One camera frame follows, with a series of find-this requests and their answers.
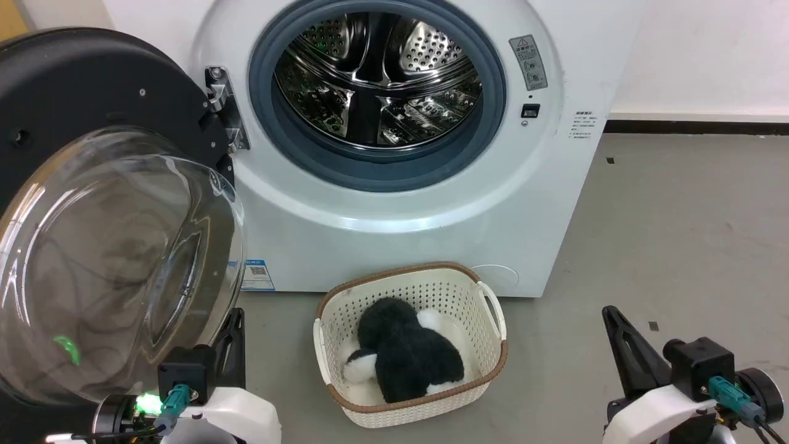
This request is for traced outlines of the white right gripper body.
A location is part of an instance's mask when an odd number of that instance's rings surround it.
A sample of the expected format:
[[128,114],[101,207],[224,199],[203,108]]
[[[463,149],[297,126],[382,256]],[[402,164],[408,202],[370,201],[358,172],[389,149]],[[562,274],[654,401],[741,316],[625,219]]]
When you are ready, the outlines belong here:
[[722,425],[718,423],[717,401],[708,396],[708,388],[701,386],[705,398],[694,401],[674,385],[649,390],[635,401],[625,397],[608,403],[608,424],[604,427],[603,443],[671,443],[670,433],[690,421],[700,426],[698,418],[712,416],[712,432],[702,443],[721,443]]

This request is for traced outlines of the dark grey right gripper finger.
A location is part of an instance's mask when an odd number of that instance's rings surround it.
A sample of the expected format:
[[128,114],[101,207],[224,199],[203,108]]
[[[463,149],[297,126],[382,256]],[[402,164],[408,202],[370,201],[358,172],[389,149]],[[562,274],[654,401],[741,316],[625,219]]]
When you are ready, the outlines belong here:
[[624,398],[634,401],[671,384],[671,368],[615,306],[601,310]]

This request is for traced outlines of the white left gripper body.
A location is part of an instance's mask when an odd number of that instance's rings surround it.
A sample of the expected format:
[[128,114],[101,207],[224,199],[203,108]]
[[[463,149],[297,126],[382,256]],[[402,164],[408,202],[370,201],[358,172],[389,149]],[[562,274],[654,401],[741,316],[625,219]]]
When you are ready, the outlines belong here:
[[270,402],[237,387],[217,387],[202,406],[189,406],[163,443],[281,443]]

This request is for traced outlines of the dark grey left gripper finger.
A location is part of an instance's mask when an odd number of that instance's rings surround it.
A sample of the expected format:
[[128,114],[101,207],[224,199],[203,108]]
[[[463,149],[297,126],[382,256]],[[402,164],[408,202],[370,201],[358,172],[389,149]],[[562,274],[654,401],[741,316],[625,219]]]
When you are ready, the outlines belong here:
[[215,385],[247,387],[245,312],[240,307],[229,310],[211,346],[215,351]]

